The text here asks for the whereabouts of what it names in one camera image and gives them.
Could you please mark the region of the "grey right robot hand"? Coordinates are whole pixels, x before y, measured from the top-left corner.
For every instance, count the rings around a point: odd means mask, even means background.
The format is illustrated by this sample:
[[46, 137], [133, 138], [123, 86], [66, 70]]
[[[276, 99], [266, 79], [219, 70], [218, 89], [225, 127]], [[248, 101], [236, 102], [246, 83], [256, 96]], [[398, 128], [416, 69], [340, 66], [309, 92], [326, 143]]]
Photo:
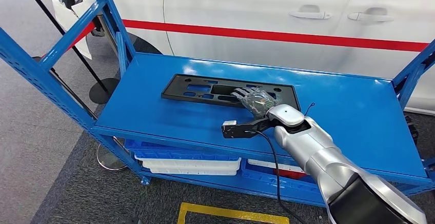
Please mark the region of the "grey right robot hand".
[[235, 88], [231, 94], [249, 110], [254, 118], [263, 118], [267, 112], [278, 105], [278, 101], [260, 88]]

